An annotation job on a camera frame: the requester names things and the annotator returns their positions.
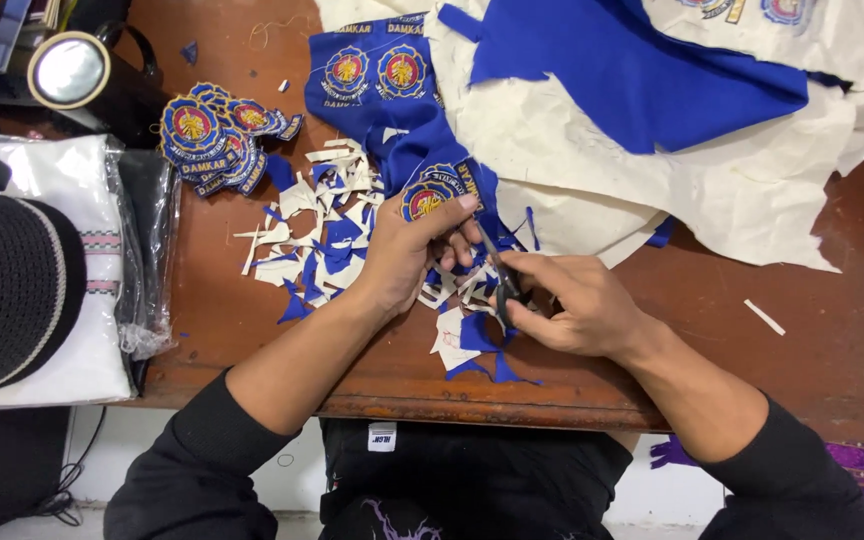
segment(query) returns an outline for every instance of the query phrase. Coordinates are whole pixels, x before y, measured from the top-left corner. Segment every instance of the hand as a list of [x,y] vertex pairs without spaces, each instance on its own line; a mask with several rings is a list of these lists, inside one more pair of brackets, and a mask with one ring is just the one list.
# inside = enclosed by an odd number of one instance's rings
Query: hand
[[[475,195],[462,195],[409,223],[402,217],[402,193],[383,202],[375,216],[365,267],[352,287],[376,300],[390,318],[408,312],[436,259],[441,258],[445,270],[451,270],[456,261],[472,265],[469,242],[482,241],[469,219],[477,206]],[[463,222],[462,231],[455,230]]]
[[[564,309],[546,319],[518,301],[506,301],[512,324],[550,349],[623,364],[639,353],[658,323],[596,256],[504,251],[499,257],[521,272],[524,289],[538,285],[556,295]],[[494,308],[496,298],[489,303]]]

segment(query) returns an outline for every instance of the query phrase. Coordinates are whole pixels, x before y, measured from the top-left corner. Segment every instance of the person's left hand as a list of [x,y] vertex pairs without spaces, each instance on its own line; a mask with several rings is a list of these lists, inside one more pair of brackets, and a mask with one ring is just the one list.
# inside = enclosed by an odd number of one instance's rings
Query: person's left hand
[[462,195],[409,223],[401,214],[402,193],[383,202],[375,216],[365,266],[352,287],[375,300],[390,317],[408,312],[436,259],[441,258],[445,270],[457,261],[473,264],[470,242],[481,242],[482,235],[469,218],[478,204],[475,195]]

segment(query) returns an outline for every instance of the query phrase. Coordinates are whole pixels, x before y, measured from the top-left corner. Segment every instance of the black cable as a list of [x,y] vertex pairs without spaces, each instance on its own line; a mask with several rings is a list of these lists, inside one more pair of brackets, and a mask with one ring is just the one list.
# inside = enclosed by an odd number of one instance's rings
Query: black cable
[[86,456],[92,450],[92,445],[95,444],[95,439],[99,438],[99,432],[102,431],[102,425],[106,423],[107,407],[102,407],[102,414],[99,416],[99,423],[95,426],[95,432],[92,433],[92,438],[85,446],[85,451],[81,453],[78,461],[75,463],[66,463],[59,470],[58,475],[61,478],[58,484],[55,485],[52,495],[43,498],[35,504],[28,512],[23,513],[18,517],[49,517],[52,516],[58,521],[65,523],[69,527],[78,527],[82,524],[82,515],[73,515],[70,510],[75,507],[75,499],[72,498],[72,493],[69,491],[71,487],[82,475],[85,470],[83,462]]

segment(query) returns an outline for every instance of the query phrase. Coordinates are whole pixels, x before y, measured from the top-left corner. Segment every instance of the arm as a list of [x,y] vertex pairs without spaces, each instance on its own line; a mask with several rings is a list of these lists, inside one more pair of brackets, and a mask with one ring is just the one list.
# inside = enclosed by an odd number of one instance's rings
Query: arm
[[[748,503],[740,514],[755,509],[775,522],[844,517],[864,523],[858,485],[814,431],[640,311],[597,258],[507,251],[502,259],[555,294],[564,309],[546,319],[510,300],[512,322],[553,349],[609,357],[627,369],[682,448],[742,499],[736,507]],[[769,502],[780,504],[764,508]],[[813,504],[822,510],[808,508]]]
[[406,223],[400,198],[383,204],[354,284],[174,415],[108,503],[105,538],[275,538],[278,524],[249,475],[296,436],[375,333],[409,310],[432,258],[471,262],[461,233],[438,238],[476,205],[459,198]]

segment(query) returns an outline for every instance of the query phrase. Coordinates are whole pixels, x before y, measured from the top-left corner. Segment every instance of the wooden table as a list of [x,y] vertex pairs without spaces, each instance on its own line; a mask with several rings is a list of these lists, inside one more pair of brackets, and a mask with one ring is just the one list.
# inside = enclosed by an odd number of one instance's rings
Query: wooden table
[[[306,37],[320,31],[311,0],[134,2],[129,21],[146,33],[165,70],[166,90],[210,81],[286,115],[304,112],[309,71]],[[258,23],[266,30],[250,32]],[[198,41],[198,64],[179,50]],[[126,39],[120,54],[135,58]],[[283,79],[292,87],[277,91]],[[338,133],[308,117],[282,148],[306,170],[303,154]],[[864,163],[833,178],[814,233],[836,275],[794,265],[755,267],[713,254],[678,227],[661,250],[642,248],[615,272],[644,311],[671,325],[697,351],[762,388],[826,439],[864,440]],[[277,325],[284,289],[241,276],[250,247],[233,233],[253,231],[268,183],[250,198],[228,192],[208,200],[183,193],[174,268],[174,332],[187,334],[150,367],[146,396],[133,405],[182,407],[221,369],[273,342],[295,323]],[[296,226],[299,235],[305,231]],[[787,331],[777,335],[742,302],[753,300]],[[417,305],[380,333],[318,411],[326,416],[468,422],[568,429],[667,429],[629,374],[603,358],[546,350],[528,338],[510,345],[512,368],[544,384],[492,384],[466,373],[446,382],[435,339],[437,313]],[[491,356],[484,359],[492,368]]]

